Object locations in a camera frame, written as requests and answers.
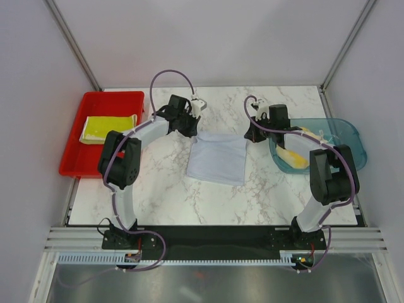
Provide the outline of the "light blue white towel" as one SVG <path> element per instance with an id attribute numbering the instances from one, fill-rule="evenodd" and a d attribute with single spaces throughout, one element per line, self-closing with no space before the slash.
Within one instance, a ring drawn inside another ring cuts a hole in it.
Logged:
<path id="1" fill-rule="evenodd" d="M 192 144 L 186 175 L 193 179 L 242 186 L 246 139 L 237 134 L 200 132 Z"/>

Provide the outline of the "yellow patterned towel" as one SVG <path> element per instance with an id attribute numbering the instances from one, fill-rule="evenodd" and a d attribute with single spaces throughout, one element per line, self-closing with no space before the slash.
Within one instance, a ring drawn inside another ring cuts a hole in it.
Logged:
<path id="1" fill-rule="evenodd" d="M 86 145 L 102 145 L 110 131 L 125 132 L 136 126 L 138 116 L 88 116 L 79 141 Z"/>

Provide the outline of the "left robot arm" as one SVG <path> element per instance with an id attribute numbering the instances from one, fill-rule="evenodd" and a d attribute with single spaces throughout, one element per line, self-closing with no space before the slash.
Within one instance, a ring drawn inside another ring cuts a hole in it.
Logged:
<path id="1" fill-rule="evenodd" d="M 140 174 L 141 153 L 154 141 L 172 133 L 192 138 L 197 135 L 201 113 L 207 103 L 193 97 L 188 100 L 171 95 L 167 105 L 130 130 L 109 131 L 98 162 L 104 186 L 110 190 L 112 199 L 111 222 L 119 227 L 116 241 L 125 249 L 133 248 L 138 233 L 131 229 L 137 218 L 133 209 L 133 184 Z"/>

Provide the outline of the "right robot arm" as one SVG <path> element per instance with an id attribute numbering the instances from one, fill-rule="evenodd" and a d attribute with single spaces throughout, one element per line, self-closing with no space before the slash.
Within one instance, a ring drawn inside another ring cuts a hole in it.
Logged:
<path id="1" fill-rule="evenodd" d="M 347 145 L 333 145 L 320 134 L 302 126 L 293 126 L 285 104 L 251 104 L 256 111 L 250 120 L 245 138 L 259 143 L 270 139 L 283 151 L 292 152 L 307 161 L 311 198 L 292 220 L 288 240 L 296 249 L 311 242 L 311 233 L 320 230 L 324 221 L 337 208 L 352 203 L 360 186 L 352 151 Z"/>

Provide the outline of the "cream towel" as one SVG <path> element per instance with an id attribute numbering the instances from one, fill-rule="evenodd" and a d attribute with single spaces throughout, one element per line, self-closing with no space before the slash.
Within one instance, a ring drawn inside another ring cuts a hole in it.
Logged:
<path id="1" fill-rule="evenodd" d="M 324 131 L 322 129 L 314 133 L 307 128 L 297 129 L 296 131 L 298 135 L 290 133 L 283 135 L 283 147 L 276 145 L 276 154 L 293 169 L 307 169 L 309 167 L 310 151 L 322 148 L 322 146 L 302 134 L 323 143 L 328 141 L 324 140 Z"/>

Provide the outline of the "blue transparent plastic tub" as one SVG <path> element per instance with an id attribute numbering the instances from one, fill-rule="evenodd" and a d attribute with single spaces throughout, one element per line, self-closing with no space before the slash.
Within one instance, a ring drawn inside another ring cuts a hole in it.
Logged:
<path id="1" fill-rule="evenodd" d="M 306 128 L 315 135 L 323 138 L 331 145 L 348 145 L 351 149 L 355 168 L 357 171 L 364 168 L 367 163 L 367 153 L 364 150 L 360 134 L 353 124 L 339 118 L 302 118 L 291 119 L 291 126 Z M 276 152 L 276 144 L 269 140 L 270 153 L 274 163 L 286 174 L 309 174 L 306 169 L 295 169 L 283 161 Z"/>

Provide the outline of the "red plastic bin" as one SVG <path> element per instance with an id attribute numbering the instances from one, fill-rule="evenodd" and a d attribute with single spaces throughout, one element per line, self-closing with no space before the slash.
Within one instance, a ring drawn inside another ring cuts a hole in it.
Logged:
<path id="1" fill-rule="evenodd" d="M 59 173 L 68 177 L 100 178 L 97 166 L 102 145 L 80 142 L 88 116 L 130 116 L 141 119 L 145 94 L 141 91 L 87 92 L 84 94 L 74 119 L 59 166 Z"/>

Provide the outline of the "right aluminium frame post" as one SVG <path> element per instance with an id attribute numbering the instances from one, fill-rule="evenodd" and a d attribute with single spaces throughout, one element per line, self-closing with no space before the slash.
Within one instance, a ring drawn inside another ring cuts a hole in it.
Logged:
<path id="1" fill-rule="evenodd" d="M 323 82 L 319 85 L 319 90 L 321 93 L 325 94 L 326 89 L 329 87 L 341 63 L 343 62 L 349 50 L 353 46 L 356 38 L 359 36 L 360 31 L 364 27 L 367 19 L 371 15 L 377 3 L 378 0 L 367 0 L 363 8 L 360 10 L 360 13 L 356 18 L 355 23 L 353 24 L 346 39 L 344 40 L 344 43 L 342 44 L 340 50 L 338 51 L 338 54 L 335 60 L 333 61 L 329 71 L 327 72 Z"/>

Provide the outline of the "aluminium frame post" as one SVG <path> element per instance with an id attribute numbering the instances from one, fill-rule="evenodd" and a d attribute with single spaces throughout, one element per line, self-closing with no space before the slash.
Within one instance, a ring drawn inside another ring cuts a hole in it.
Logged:
<path id="1" fill-rule="evenodd" d="M 68 44 L 74 58 L 76 59 L 77 63 L 80 65 L 80 68 L 84 75 L 86 76 L 87 80 L 91 84 L 91 87 L 94 91 L 102 91 L 102 87 L 100 86 L 99 82 L 97 81 L 93 71 L 88 64 L 83 52 L 81 51 L 79 44 L 77 43 L 65 17 L 63 16 L 61 10 L 59 9 L 56 1 L 54 0 L 44 0 L 44 4 L 46 5 L 47 9 L 49 10 L 50 15 L 54 19 L 60 33 L 62 34 L 63 38 L 65 39 L 66 43 Z"/>
<path id="2" fill-rule="evenodd" d="M 335 60 L 333 61 L 329 71 L 327 72 L 323 82 L 319 85 L 319 90 L 321 93 L 325 94 L 326 89 L 329 87 L 341 63 L 343 62 L 349 50 L 353 46 L 356 38 L 359 36 L 360 31 L 364 27 L 367 19 L 371 15 L 377 3 L 378 0 L 367 0 L 363 8 L 360 10 L 360 13 L 356 18 L 355 23 L 353 24 L 346 39 L 344 40 L 344 43 L 342 44 L 340 50 L 338 51 L 338 54 Z"/>

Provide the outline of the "aluminium front rail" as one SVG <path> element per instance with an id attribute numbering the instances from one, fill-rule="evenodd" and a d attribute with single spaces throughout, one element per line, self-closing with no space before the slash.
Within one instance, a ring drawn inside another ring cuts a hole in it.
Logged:
<path id="1" fill-rule="evenodd" d="M 92 227 L 52 227 L 45 242 L 45 251 L 98 252 L 102 235 Z M 331 252 L 378 253 L 387 250 L 383 235 L 378 228 L 333 227 Z"/>

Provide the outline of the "left aluminium frame post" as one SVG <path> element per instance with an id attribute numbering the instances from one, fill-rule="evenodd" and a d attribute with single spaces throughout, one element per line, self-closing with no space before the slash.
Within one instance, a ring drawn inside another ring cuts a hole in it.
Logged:
<path id="1" fill-rule="evenodd" d="M 81 51 L 79 44 L 77 43 L 65 17 L 63 16 L 61 10 L 59 9 L 56 1 L 54 0 L 44 0 L 44 4 L 46 5 L 47 9 L 49 10 L 50 15 L 54 19 L 60 33 L 62 34 L 63 38 L 65 39 L 66 43 L 68 44 L 74 58 L 76 59 L 77 63 L 80 65 L 80 68 L 84 75 L 86 76 L 87 80 L 91 84 L 91 87 L 94 91 L 102 91 L 102 87 L 100 86 L 99 82 L 97 81 L 93 71 L 88 64 L 83 52 Z"/>

